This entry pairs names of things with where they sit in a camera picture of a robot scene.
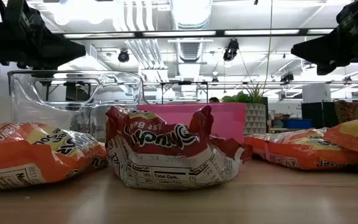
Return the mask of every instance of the blue bin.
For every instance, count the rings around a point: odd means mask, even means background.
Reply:
[[[311,119],[288,119],[288,120],[284,120],[284,128],[292,128],[292,129],[311,128]]]

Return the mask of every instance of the person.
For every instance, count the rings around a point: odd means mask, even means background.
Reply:
[[[219,100],[216,97],[211,97],[209,103],[219,103]]]

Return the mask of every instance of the geometric planter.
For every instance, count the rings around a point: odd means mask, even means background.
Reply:
[[[244,135],[266,134],[266,107],[262,103],[246,103]]]

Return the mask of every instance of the green plant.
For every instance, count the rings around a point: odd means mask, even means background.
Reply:
[[[253,88],[246,88],[248,94],[240,91],[234,96],[225,96],[222,98],[225,103],[263,103],[264,89],[263,85],[256,84]]]

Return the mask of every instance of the pink container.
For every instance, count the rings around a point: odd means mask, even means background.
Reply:
[[[234,138],[237,142],[242,143],[246,123],[246,106],[243,103],[139,105],[139,109],[158,114],[168,124],[189,125],[193,113],[206,105],[212,107],[214,116],[212,133],[226,139]]]

